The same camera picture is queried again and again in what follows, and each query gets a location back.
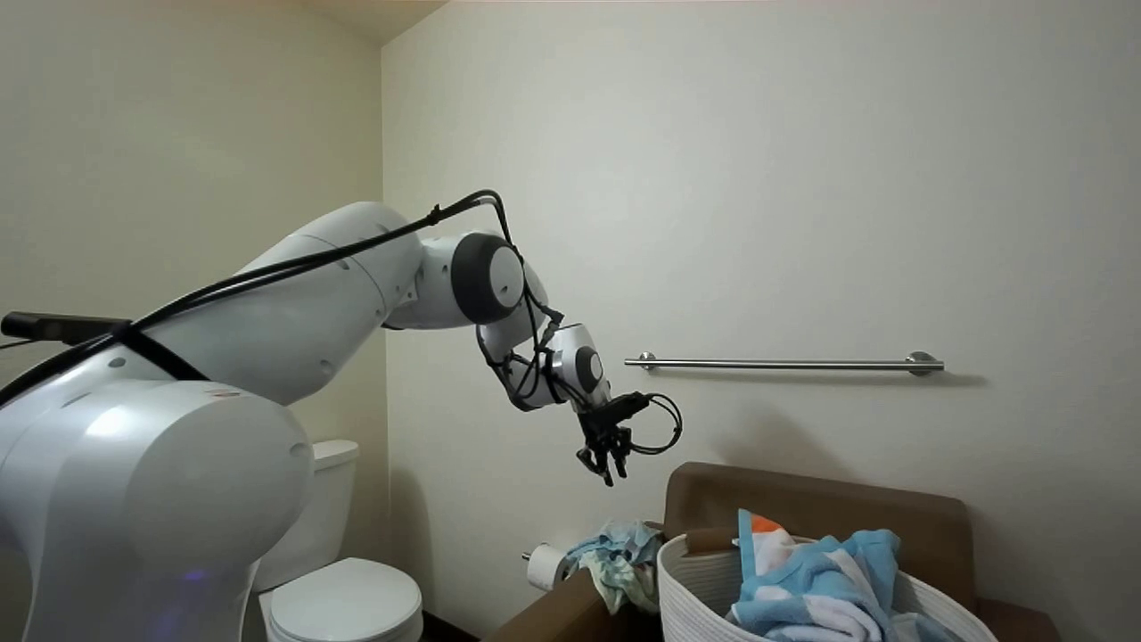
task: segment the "cloth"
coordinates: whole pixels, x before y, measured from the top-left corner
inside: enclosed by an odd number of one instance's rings
[[[652,562],[662,532],[652,524],[611,524],[597,538],[567,553],[572,568],[583,568],[611,613],[624,604],[655,613]]]
[[[732,620],[774,642],[954,642],[922,613],[895,613],[898,534],[857,532],[795,546],[788,532],[739,514],[740,596]]]

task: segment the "black cable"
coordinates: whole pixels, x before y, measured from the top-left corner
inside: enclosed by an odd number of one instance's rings
[[[211,282],[211,285],[203,285],[203,289],[196,289],[189,296],[178,296],[175,302],[147,316],[141,323],[123,324],[123,327],[141,332],[141,327],[159,324],[167,318],[178,318],[178,316],[184,316],[191,307],[203,307],[203,302],[214,302],[214,299],[228,299],[228,296],[239,296],[239,293],[251,293],[251,289],[265,289],[270,282],[282,282],[282,277],[336,263],[343,257],[352,257],[352,255],[365,255],[372,247],[412,237],[412,232],[419,232],[428,226],[449,220],[449,219],[456,219],[465,211],[475,211],[475,206],[493,206],[495,219],[499,219],[503,239],[509,239],[503,197],[493,194],[493,189],[476,189],[476,194],[472,194],[472,197],[449,203],[449,206],[432,206],[432,216],[425,216],[425,219],[418,219],[409,226],[398,226],[392,232],[381,232],[381,237],[372,237],[372,239],[359,239],[359,244],[347,244],[347,247],[336,247],[336,249],[305,255],[305,257],[296,257],[296,260],[267,263],[267,267],[255,267],[255,270],[244,270],[244,275],[232,275],[232,277],[221,277],[221,282]],[[32,388],[32,387],[39,387],[39,381],[47,381],[47,377],[88,362],[88,358],[97,358],[101,351],[108,351],[115,342],[118,342],[118,337],[108,332],[108,337],[97,337],[88,342],[79,342],[79,348],[72,348],[72,351],[65,351],[58,358],[34,365],[32,370],[25,370],[22,377],[13,377],[13,381],[6,381],[0,388],[0,407],[9,402],[13,395],[22,395],[25,388]]]
[[[681,417],[681,407],[677,407],[669,395],[662,395],[662,393],[649,393],[649,402],[661,407],[661,411],[668,411],[668,414],[674,417],[674,437],[669,437],[669,443],[662,443],[662,446],[632,443],[632,450],[642,453],[642,456],[661,456],[661,453],[668,453],[668,450],[674,450],[674,446],[681,443],[686,417]]]
[[[472,197],[461,199],[461,203],[490,203],[490,206],[495,206],[503,244],[522,257],[522,263],[528,263],[528,257],[524,257],[524,255],[512,247],[512,239],[509,239],[506,206],[503,206],[499,194],[481,189],[481,194],[472,194]],[[518,407],[524,407],[524,399],[531,399],[543,381],[547,381],[549,393],[560,399],[560,388],[557,388],[557,381],[554,381],[554,375],[549,375],[547,365],[554,362],[549,339],[557,337],[562,316],[554,310],[554,307],[547,307],[547,302],[534,296],[528,275],[524,275],[522,307],[524,307],[524,316],[528,316],[531,358],[524,362],[524,358],[509,355],[509,358],[503,358],[503,365],[495,365],[495,362],[490,358],[484,339],[475,337],[475,339],[476,339],[476,351],[484,355],[484,365],[499,375],[499,381],[506,381],[506,395],[509,395]],[[524,365],[524,370],[522,370],[518,381],[506,377],[506,369],[509,369],[509,365]]]

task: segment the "toilet tank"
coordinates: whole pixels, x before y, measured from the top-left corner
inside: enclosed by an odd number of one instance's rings
[[[260,562],[253,577],[255,591],[286,585],[337,558],[349,520],[352,472],[355,443],[314,443],[314,482],[305,503],[282,544]]]

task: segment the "towel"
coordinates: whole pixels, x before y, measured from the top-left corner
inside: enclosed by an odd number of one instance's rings
[[[795,546],[788,532],[739,514],[740,596],[732,620],[774,642],[952,642],[922,613],[895,613],[895,532]]]
[[[576,544],[567,553],[572,568],[583,568],[611,613],[624,604],[655,613],[652,562],[662,546],[662,532],[652,524],[611,524],[597,538]]]

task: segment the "white toilet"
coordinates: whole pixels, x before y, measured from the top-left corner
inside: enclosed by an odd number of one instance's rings
[[[425,633],[412,577],[374,562],[336,562],[352,468],[355,443],[314,443],[310,500],[253,583],[270,642],[418,642]]]

